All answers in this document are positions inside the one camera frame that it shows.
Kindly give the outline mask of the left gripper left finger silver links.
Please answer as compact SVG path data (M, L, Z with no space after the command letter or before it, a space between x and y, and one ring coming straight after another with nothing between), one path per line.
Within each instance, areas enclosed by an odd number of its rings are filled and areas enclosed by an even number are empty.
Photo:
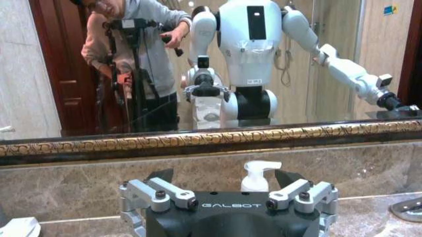
M172 204L188 211L198 208L195 192L182 189L162 177L170 171L170 169L162 170L144 181L132 179L119 185L120 218L130 224L134 237L147 235L146 221L139 209L150 208L154 212L163 213L171 209Z

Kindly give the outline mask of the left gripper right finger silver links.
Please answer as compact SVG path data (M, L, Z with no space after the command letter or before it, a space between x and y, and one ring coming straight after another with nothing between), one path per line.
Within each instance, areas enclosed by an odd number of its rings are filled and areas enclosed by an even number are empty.
M291 204L299 214L319 212L318 235L329 236L329 229L337 221L339 192L334 184L313 181L293 172L275 170L275 178L281 185L279 191L269 193L267 208L279 211L289 208Z

